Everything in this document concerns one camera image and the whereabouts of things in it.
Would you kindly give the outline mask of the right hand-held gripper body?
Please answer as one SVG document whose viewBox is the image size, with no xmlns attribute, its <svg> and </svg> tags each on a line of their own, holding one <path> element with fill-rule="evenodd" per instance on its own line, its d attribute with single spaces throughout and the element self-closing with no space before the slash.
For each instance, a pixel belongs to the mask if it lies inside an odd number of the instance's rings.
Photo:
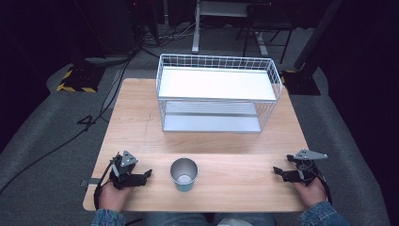
<svg viewBox="0 0 399 226">
<path fill-rule="evenodd" d="M 296 154 L 288 154 L 287 160 L 294 163 L 296 167 L 295 175 L 290 177 L 295 177 L 296 183 L 309 185 L 315 178 L 322 177 L 322 173 L 315 164 L 315 160 L 321 159 L 327 159 L 327 155 L 306 149 L 302 149 Z"/>
</svg>

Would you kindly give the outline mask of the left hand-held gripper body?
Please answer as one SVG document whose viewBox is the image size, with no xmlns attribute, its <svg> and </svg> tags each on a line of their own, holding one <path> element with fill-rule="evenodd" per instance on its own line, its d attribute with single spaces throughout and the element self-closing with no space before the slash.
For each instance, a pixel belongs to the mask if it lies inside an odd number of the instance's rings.
<svg viewBox="0 0 399 226">
<path fill-rule="evenodd" d="M 138 159 L 129 152 L 124 151 L 117 154 L 111 160 L 111 172 L 109 179 L 113 182 L 114 187 L 123 189 L 124 187 L 140 186 L 140 181 L 144 179 L 143 174 L 133 174 Z"/>
</svg>

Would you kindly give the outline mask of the teal metal cup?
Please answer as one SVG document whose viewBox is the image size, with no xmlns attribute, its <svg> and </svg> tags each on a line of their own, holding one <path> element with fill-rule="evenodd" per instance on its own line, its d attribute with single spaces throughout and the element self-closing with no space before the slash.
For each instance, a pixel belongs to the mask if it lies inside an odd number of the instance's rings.
<svg viewBox="0 0 399 226">
<path fill-rule="evenodd" d="M 195 161 L 184 157 L 172 163 L 169 174 L 179 191 L 188 192 L 193 188 L 199 175 L 199 168 Z"/>
</svg>

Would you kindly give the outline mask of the white wire shelf rack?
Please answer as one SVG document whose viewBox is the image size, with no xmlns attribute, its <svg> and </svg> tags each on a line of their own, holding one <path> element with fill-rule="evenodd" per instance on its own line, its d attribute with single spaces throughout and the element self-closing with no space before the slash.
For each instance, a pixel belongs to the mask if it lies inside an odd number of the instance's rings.
<svg viewBox="0 0 399 226">
<path fill-rule="evenodd" d="M 165 132 L 260 133 L 281 93 L 270 58 L 159 58 L 156 95 Z"/>
</svg>

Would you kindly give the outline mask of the person's right hand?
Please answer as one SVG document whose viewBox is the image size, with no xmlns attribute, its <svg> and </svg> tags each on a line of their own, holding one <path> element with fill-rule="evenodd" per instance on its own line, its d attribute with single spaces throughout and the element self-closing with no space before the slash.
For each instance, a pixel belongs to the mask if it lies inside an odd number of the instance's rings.
<svg viewBox="0 0 399 226">
<path fill-rule="evenodd" d="M 326 191 L 319 179 L 314 179 L 308 186 L 301 183 L 293 183 L 293 186 L 308 208 L 327 199 Z"/>
</svg>

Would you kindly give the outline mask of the person's left hand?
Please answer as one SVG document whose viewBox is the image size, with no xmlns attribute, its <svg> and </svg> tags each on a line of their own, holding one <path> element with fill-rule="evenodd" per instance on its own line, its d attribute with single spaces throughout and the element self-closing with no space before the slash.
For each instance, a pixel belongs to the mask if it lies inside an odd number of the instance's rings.
<svg viewBox="0 0 399 226">
<path fill-rule="evenodd" d="M 105 184 L 100 192 L 99 208 L 120 213 L 132 191 L 132 187 L 117 189 L 112 182 Z"/>
</svg>

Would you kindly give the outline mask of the yellow black striped stand base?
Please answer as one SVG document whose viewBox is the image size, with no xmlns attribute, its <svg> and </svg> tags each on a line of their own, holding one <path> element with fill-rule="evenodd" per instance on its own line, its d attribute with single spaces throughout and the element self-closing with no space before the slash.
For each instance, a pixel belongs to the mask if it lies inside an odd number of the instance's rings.
<svg viewBox="0 0 399 226">
<path fill-rule="evenodd" d="M 97 92 L 104 72 L 104 67 L 88 66 L 86 68 L 77 68 L 70 66 L 56 90 Z"/>
</svg>

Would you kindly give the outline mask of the black slanted pole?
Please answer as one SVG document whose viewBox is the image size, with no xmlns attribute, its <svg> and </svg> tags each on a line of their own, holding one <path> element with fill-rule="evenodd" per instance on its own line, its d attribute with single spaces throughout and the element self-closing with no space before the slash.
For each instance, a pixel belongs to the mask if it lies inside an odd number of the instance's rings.
<svg viewBox="0 0 399 226">
<path fill-rule="evenodd" d="M 332 0 L 328 4 L 326 11 L 320 19 L 320 22 L 315 27 L 311 37 L 296 59 L 294 64 L 295 69 L 301 70 L 310 61 L 311 54 L 315 51 L 319 40 L 322 38 L 323 33 L 326 31 L 331 20 L 334 18 L 334 15 L 336 14 L 342 2 L 343 0 Z"/>
</svg>

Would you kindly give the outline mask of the white metal stand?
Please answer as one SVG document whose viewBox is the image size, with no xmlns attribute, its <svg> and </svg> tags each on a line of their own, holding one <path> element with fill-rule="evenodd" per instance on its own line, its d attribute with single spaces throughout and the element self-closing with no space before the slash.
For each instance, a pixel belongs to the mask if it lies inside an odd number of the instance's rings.
<svg viewBox="0 0 399 226">
<path fill-rule="evenodd" d="M 232 0 L 196 0 L 195 31 L 191 52 L 197 54 L 200 50 L 200 17 L 221 16 L 244 18 L 247 3 L 233 2 Z"/>
</svg>

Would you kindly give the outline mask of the black metal chair frame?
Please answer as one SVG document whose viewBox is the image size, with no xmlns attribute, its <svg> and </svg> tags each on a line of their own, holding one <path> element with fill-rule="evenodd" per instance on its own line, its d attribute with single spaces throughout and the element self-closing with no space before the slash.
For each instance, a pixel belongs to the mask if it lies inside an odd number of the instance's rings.
<svg viewBox="0 0 399 226">
<path fill-rule="evenodd" d="M 288 35 L 282 44 L 283 50 L 279 60 L 279 63 L 282 63 L 295 29 L 300 3 L 301 0 L 253 0 L 247 5 L 246 19 L 236 36 L 239 38 L 243 31 L 246 32 L 242 57 L 246 55 L 251 31 L 274 32 L 275 35 L 270 41 L 273 41 L 281 31 L 287 31 Z"/>
</svg>

